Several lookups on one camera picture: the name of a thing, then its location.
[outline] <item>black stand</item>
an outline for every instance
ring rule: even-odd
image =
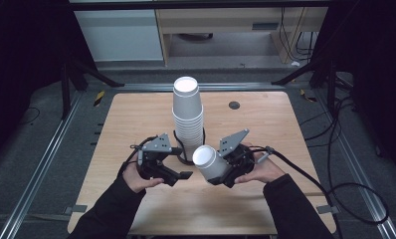
[[[314,54],[308,64],[286,76],[285,78],[276,82],[272,82],[272,85],[285,85],[300,75],[309,71],[313,71],[313,75],[309,84],[313,88],[319,88],[324,82],[328,83],[327,107],[328,110],[333,113],[335,86],[337,80],[336,60],[339,58],[340,54],[342,54],[340,52],[340,45],[346,42],[345,28],[349,24],[349,18],[353,17],[355,9],[359,7],[359,2],[360,0],[352,3],[352,5],[343,5],[341,7],[336,6],[329,8],[320,31],[320,33],[322,33],[325,30],[327,33],[324,35],[329,35],[328,30],[331,28],[330,25],[337,21],[337,16],[341,16],[343,13],[346,14],[344,18],[342,18],[343,20],[340,22],[340,24],[335,27],[335,31],[330,35],[331,37],[327,38],[322,46],[319,44],[319,42],[316,43]]]
[[[113,88],[124,86],[99,73],[74,12],[51,9],[37,1],[27,1],[26,4],[61,63],[62,119],[71,110],[69,80],[77,91],[84,91],[88,86],[84,74],[90,74]]]
[[[202,128],[202,133],[203,133],[202,144],[204,145],[205,144],[205,128],[204,127]],[[188,157],[186,155],[185,146],[183,145],[182,140],[180,140],[180,138],[177,137],[176,130],[173,131],[173,135],[174,135],[174,138],[176,138],[176,141],[179,142],[180,146],[182,147],[182,153],[183,153],[183,156],[184,156],[184,158],[182,158],[180,155],[177,155],[177,159],[179,159],[180,162],[182,162],[182,163],[184,163],[186,165],[194,165],[193,161],[189,161],[188,160]]]

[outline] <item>tripod leg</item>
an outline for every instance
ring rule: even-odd
[[[111,86],[113,88],[115,88],[115,87],[124,87],[124,84],[112,81],[111,79],[107,78],[106,76],[104,76],[104,75],[100,74],[99,72],[89,68],[88,66],[84,65],[83,63],[81,63],[81,62],[79,62],[79,61],[77,61],[75,59],[72,59],[71,62],[74,65],[75,68],[77,68],[77,69],[79,69],[79,70],[81,70],[81,71],[83,71],[85,73],[88,73],[88,74],[92,75],[93,77],[99,79],[100,81],[106,83],[107,85],[109,85],[109,86]]]
[[[285,78],[283,78],[279,81],[276,81],[276,82],[272,82],[272,85],[280,85],[280,86],[285,85],[285,84],[291,82],[292,80],[296,79],[298,76],[314,70],[318,65],[321,64],[321,62],[322,62],[321,57],[311,60],[308,64],[306,64],[303,67],[292,72],[290,75],[286,76]]]

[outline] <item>white paper cup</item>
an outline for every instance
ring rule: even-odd
[[[201,111],[199,112],[198,115],[195,116],[195,118],[191,118],[191,119],[184,119],[180,116],[178,116],[175,112],[174,112],[174,108],[172,108],[172,113],[173,113],[173,118],[175,121],[177,122],[181,122],[181,123],[194,123],[196,121],[201,121],[204,115],[204,107],[201,105]]]
[[[222,176],[230,167],[210,145],[202,145],[195,149],[192,160],[207,181]]]
[[[191,77],[182,77],[173,86],[173,113],[182,120],[191,120],[202,112],[198,83]]]

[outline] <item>wooden tabletop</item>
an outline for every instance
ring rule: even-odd
[[[270,146],[317,178],[289,97],[282,92],[201,93],[206,144],[219,149],[222,137],[248,128],[243,142]],[[238,102],[237,110],[229,108]],[[172,93],[118,94],[114,97],[99,142],[81,189],[77,205],[92,208],[112,184],[132,144],[167,132],[172,146]],[[271,159],[289,173],[313,206],[325,205],[316,186],[275,156]],[[263,195],[264,184],[252,181],[227,188],[207,183],[193,165],[168,156],[164,164],[175,171],[193,171],[188,180],[173,187],[166,184],[147,189],[129,234],[137,235],[228,235],[276,234],[270,209]],[[74,212],[71,232],[83,213]],[[331,214],[321,215],[335,231]]]

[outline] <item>gray floor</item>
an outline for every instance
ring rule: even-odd
[[[185,75],[195,77],[199,83],[258,83],[266,87],[266,91],[288,93],[299,122],[321,114],[301,126],[304,137],[323,131],[329,125],[327,115],[322,114],[325,109],[321,99],[325,90],[313,90],[308,86],[310,73],[282,89],[270,89],[270,82],[281,79],[296,67],[281,64],[270,37],[263,35],[215,34],[210,40],[176,36],[167,67],[132,67],[124,71],[102,72],[111,79],[127,84],[170,84]],[[112,97],[123,92],[113,90],[94,78],[88,77],[88,80],[89,87],[82,93],[74,119],[28,208],[29,217],[20,225],[15,238],[65,238],[68,235],[67,221],[43,220],[32,216],[63,215],[66,207],[75,204],[99,139],[96,134],[101,128],[99,124],[105,121]],[[300,95],[299,89],[304,89],[308,97],[316,97],[318,102],[306,100]],[[105,90],[105,95],[99,106],[94,107],[97,93],[101,90]],[[347,95],[339,90],[337,94],[340,98]],[[60,84],[39,89],[31,98],[31,108],[26,111],[20,126],[0,152],[0,232],[58,128],[62,113]],[[387,158],[376,155],[375,144],[367,134],[358,112],[353,111],[352,107],[342,110],[340,124],[341,135],[345,135],[372,186],[387,202],[391,222],[396,229],[395,165]],[[327,143],[327,138],[328,134],[307,142],[315,169],[325,187],[328,187],[327,147],[314,146]],[[352,166],[346,160],[339,140],[332,144],[331,165],[334,184],[354,181]],[[359,189],[344,188],[337,194],[358,215],[372,220]],[[343,238],[395,238],[381,235],[381,227],[362,223],[344,211],[337,217]]]

